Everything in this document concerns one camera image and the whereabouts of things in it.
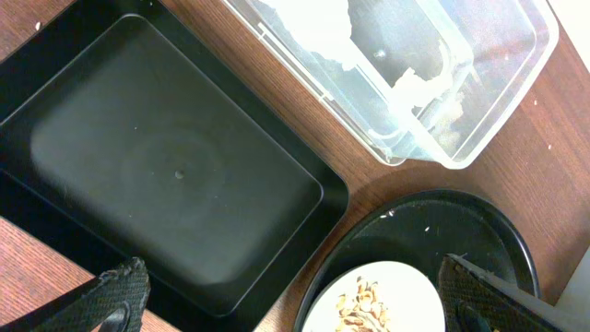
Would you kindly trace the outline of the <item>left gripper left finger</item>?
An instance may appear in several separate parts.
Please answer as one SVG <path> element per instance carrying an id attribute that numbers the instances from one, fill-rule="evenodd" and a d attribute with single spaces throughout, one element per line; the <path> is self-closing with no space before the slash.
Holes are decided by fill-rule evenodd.
<path id="1" fill-rule="evenodd" d="M 3 326 L 3 331 L 139 331 L 150 283 L 133 257 Z"/>

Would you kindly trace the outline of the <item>large white tissue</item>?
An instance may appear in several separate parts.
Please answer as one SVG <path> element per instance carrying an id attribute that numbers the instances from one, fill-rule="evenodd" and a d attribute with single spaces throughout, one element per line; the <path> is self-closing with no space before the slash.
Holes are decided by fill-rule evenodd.
<path id="1" fill-rule="evenodd" d="M 357 65 L 348 0 L 258 0 L 254 7 L 289 47 L 316 53 L 344 71 Z"/>

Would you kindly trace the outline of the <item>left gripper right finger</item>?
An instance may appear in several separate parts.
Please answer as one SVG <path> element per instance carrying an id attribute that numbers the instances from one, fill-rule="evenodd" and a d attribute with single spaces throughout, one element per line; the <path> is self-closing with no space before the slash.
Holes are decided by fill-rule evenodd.
<path id="1" fill-rule="evenodd" d="M 458 255 L 446 255 L 438 293 L 448 331 L 585 331 L 589 323 L 520 290 Z"/>

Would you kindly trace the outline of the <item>small white tissue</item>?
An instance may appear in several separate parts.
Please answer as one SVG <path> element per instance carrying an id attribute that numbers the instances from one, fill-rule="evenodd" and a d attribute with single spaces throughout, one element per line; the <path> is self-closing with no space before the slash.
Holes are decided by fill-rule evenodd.
<path id="1" fill-rule="evenodd" d="M 456 143 L 460 134 L 451 129 L 463 114 L 463 92 L 452 91 L 453 76 L 451 71 L 451 56 L 442 41 L 439 41 L 439 51 L 442 57 L 442 69 L 438 76 L 425 80 L 409 67 L 391 89 L 396 108 L 394 112 L 410 112 L 416 107 L 428 107 L 434 101 L 440 101 L 430 118 L 428 130 L 433 130 L 434 136 L 443 143 Z"/>

